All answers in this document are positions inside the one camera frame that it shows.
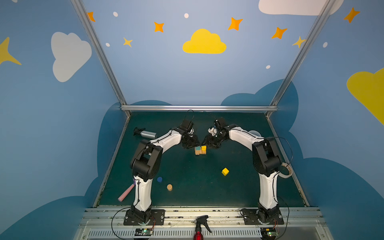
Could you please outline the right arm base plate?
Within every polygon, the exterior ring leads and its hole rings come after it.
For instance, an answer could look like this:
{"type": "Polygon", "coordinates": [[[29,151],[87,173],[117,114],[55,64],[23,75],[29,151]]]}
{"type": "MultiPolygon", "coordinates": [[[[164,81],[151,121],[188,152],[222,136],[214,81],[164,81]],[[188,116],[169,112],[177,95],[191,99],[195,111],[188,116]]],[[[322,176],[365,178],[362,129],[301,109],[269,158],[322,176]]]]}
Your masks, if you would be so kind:
{"type": "Polygon", "coordinates": [[[240,210],[245,225],[283,225],[284,219],[278,208],[273,209],[246,209],[240,210]]]}

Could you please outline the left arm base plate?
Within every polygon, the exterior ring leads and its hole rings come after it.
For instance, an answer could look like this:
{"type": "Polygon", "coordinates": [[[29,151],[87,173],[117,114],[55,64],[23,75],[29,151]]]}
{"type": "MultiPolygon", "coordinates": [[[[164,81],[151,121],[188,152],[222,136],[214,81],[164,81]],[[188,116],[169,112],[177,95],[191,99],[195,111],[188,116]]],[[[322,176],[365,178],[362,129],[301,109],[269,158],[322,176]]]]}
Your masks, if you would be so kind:
{"type": "Polygon", "coordinates": [[[146,212],[128,210],[124,219],[124,226],[162,226],[165,220],[165,210],[155,209],[146,212]]]}

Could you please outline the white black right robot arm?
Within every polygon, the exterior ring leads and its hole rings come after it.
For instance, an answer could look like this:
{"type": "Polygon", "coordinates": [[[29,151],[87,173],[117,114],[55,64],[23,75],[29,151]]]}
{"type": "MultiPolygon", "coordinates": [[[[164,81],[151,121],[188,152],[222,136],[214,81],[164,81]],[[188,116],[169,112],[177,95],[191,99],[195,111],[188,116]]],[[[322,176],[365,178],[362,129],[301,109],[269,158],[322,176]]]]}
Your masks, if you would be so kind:
{"type": "Polygon", "coordinates": [[[237,125],[229,125],[210,128],[203,140],[203,145],[218,149],[226,140],[240,143],[252,151],[253,166],[260,179],[258,211],[253,214],[256,220],[263,225],[283,224],[284,220],[277,197],[277,179],[282,160],[276,140],[272,137],[264,138],[255,135],[237,125]]]}

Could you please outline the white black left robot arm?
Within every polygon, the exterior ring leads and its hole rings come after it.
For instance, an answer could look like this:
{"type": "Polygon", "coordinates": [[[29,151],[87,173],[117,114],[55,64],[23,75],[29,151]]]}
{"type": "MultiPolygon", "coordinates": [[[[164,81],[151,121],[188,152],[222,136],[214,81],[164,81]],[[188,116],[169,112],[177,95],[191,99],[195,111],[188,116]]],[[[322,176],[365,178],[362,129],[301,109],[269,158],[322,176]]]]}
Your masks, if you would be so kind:
{"type": "Polygon", "coordinates": [[[142,140],[130,163],[135,181],[135,200],[128,216],[140,224],[147,223],[152,211],[152,183],[158,174],[163,154],[170,148],[182,144],[185,149],[200,145],[192,127],[170,129],[165,135],[154,140],[142,140]]]}

